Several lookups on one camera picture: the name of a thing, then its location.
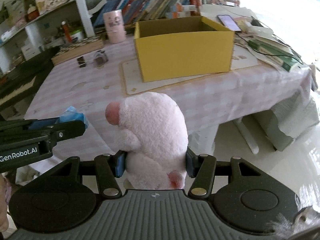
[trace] blue plastic bag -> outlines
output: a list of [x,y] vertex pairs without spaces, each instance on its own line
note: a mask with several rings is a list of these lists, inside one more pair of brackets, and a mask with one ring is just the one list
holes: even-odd
[[67,110],[64,111],[60,118],[56,121],[56,123],[70,122],[75,120],[82,121],[85,124],[85,128],[88,128],[89,124],[84,114],[78,113],[77,109],[75,109],[73,106],[69,106]]

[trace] white shelf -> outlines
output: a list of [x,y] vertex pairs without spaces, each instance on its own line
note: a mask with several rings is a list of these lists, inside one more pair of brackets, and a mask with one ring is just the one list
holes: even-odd
[[47,16],[48,14],[51,14],[52,12],[60,9],[61,7],[64,7],[64,6],[66,6],[66,5],[70,4],[70,3],[73,3],[74,1],[75,1],[75,0],[69,0],[68,2],[57,6],[56,8],[54,8],[54,9],[51,10],[51,11],[47,11],[47,12],[41,14],[39,17],[37,17],[37,18],[34,19],[33,21],[28,22],[27,24],[23,25],[23,26],[22,26],[20,29],[18,29],[9,39],[7,39],[7,40],[4,41],[3,43],[1,43],[1,44],[0,44],[0,48],[1,48],[2,46],[4,46],[7,42],[9,42],[9,41],[10,41],[15,35],[17,35],[19,32],[21,32],[22,30],[24,30],[27,26],[35,23],[36,21],[38,21],[38,20],[40,20],[41,18]]

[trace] plush toy nose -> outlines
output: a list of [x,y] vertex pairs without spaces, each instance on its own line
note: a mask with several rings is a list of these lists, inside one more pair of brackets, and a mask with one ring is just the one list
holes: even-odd
[[119,125],[119,102],[111,102],[106,107],[106,119],[112,125]]

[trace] stuffed animal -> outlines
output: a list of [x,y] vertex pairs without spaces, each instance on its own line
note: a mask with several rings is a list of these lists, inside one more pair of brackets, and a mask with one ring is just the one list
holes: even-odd
[[112,102],[106,119],[118,125],[115,138],[128,152],[126,171],[135,189],[182,189],[188,134],[180,108],[169,96],[147,92]]

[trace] orange bottle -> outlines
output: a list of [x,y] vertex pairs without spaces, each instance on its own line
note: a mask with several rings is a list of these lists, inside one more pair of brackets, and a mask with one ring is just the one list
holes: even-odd
[[63,30],[64,30],[64,34],[65,34],[68,42],[71,43],[71,42],[72,42],[72,39],[71,39],[71,37],[70,37],[68,24],[67,24],[65,21],[62,22],[62,28],[63,28]]

